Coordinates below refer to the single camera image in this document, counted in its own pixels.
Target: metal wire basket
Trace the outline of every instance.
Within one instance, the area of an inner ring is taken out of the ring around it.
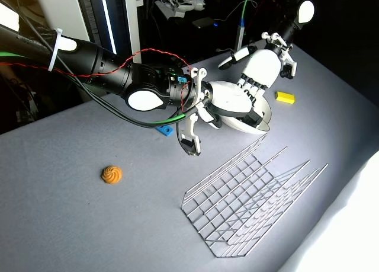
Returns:
[[[248,255],[312,182],[324,171],[299,178],[310,160],[274,176],[254,152],[265,136],[217,168],[185,194],[182,210],[216,257]]]

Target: blue connector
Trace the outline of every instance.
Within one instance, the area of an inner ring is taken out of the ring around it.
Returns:
[[[173,128],[171,128],[170,126],[161,126],[161,127],[155,128],[155,129],[157,131],[161,132],[162,134],[164,134],[166,137],[171,135],[172,132],[174,131]]]

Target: tabletop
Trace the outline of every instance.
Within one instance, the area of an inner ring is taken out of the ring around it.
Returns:
[[[196,63],[205,81],[236,82],[246,61],[226,71],[229,54]],[[175,135],[128,124],[88,102],[0,136],[0,270],[22,271],[277,271],[300,245],[358,168],[379,149],[379,109],[294,47],[293,80],[266,91],[271,130],[257,151],[265,160],[285,146],[273,171],[308,159],[328,168],[243,258],[215,258],[180,209],[184,193],[259,136],[227,126],[195,126],[202,153],[187,156]],[[296,96],[275,100],[275,91]],[[146,121],[173,108],[137,113]],[[100,179],[109,165],[123,179]]]

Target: yellow eraser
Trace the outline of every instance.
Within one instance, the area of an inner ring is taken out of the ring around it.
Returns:
[[[293,95],[293,94],[277,91],[275,93],[275,96],[276,96],[278,101],[282,101],[282,102],[290,103],[290,104],[295,103],[295,95]]]

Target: zip tie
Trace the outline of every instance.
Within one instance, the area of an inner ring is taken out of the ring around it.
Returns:
[[[54,45],[54,50],[53,50],[53,54],[52,54],[52,59],[50,61],[50,65],[49,65],[49,68],[47,69],[49,72],[51,72],[53,70],[53,67],[54,67],[54,64],[55,64],[55,60],[57,59],[57,53],[58,53],[58,49],[59,49],[59,41],[60,41],[60,38],[62,36],[62,32],[63,30],[60,29],[60,28],[57,28],[56,29],[57,31],[57,39],[55,40],[55,45]]]

